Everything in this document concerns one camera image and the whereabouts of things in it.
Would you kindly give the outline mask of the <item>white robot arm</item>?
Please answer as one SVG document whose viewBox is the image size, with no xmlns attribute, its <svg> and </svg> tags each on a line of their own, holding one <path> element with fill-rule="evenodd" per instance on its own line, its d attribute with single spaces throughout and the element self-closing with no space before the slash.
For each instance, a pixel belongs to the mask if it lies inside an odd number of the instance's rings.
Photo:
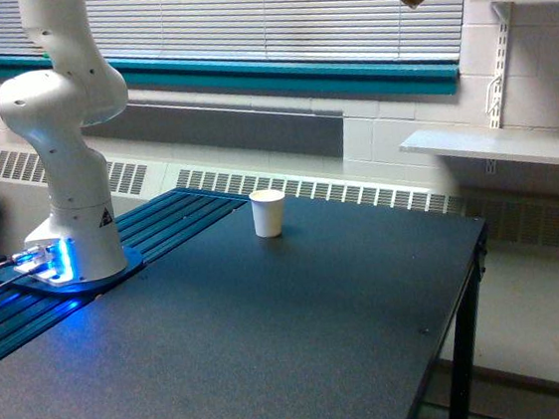
<svg viewBox="0 0 559 419">
<path fill-rule="evenodd" d="M 126 82 L 93 40 L 86 0 L 19 0 L 19 9 L 27 36 L 52 62 L 0 87 L 0 115 L 37 152 L 49 188 L 48 219 L 24 245 L 52 248 L 51 267 L 39 278 L 54 287 L 110 278 L 128 261 L 105 158 L 87 146 L 82 128 L 125 110 Z"/>
</svg>

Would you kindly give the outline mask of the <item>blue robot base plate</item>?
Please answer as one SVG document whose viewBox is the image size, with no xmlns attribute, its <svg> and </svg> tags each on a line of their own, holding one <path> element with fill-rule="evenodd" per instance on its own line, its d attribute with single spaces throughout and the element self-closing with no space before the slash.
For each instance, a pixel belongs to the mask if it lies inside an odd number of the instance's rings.
<svg viewBox="0 0 559 419">
<path fill-rule="evenodd" d="M 144 266 L 143 256 L 137 250 L 131 247 L 123 247 L 125 260 L 127 266 L 118 274 L 112 275 L 102 280 L 92 281 L 77 281 L 64 286 L 52 286 L 48 283 L 40 282 L 32 277 L 23 277 L 12 283 L 11 286 L 19 288 L 31 293 L 41 293 L 53 296 L 74 296 L 74 295 L 88 295 L 88 294 L 103 294 L 114 286 L 119 285 L 121 282 L 136 274 Z"/>
</svg>

